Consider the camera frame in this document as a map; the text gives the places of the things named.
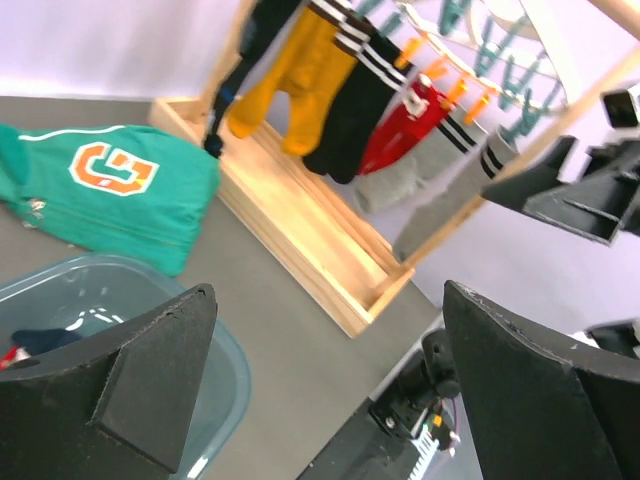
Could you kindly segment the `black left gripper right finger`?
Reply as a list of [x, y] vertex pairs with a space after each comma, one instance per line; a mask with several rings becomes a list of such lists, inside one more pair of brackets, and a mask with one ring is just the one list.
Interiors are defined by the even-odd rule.
[[639, 360], [454, 281], [443, 314], [486, 479], [636, 479]]

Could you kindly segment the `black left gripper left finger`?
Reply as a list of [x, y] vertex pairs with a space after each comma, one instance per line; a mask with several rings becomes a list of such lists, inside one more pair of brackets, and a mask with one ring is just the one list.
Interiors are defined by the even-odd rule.
[[217, 316], [211, 285], [1, 373], [4, 475], [178, 470]]

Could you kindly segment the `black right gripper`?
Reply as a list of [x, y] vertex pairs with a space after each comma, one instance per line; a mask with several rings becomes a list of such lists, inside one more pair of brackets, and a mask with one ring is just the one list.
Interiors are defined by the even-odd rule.
[[639, 140], [588, 150], [581, 179], [557, 179], [577, 138], [563, 135], [529, 168], [483, 189], [481, 197], [575, 235], [609, 245], [620, 232], [639, 234]]

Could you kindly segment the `navy sock green yellow buckle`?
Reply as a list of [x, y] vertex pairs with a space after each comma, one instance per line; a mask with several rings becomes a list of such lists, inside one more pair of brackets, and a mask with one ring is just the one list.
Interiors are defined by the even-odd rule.
[[81, 339], [82, 336], [80, 334], [64, 328], [23, 329], [11, 334], [13, 346], [24, 350], [29, 356], [41, 355]]

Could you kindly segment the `red christmas sock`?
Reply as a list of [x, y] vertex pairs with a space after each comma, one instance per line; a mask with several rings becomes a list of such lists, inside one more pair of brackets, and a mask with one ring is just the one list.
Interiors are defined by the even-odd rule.
[[449, 115], [446, 102], [447, 97], [431, 79], [418, 74], [398, 105], [375, 128], [358, 174], [371, 174], [397, 162]]

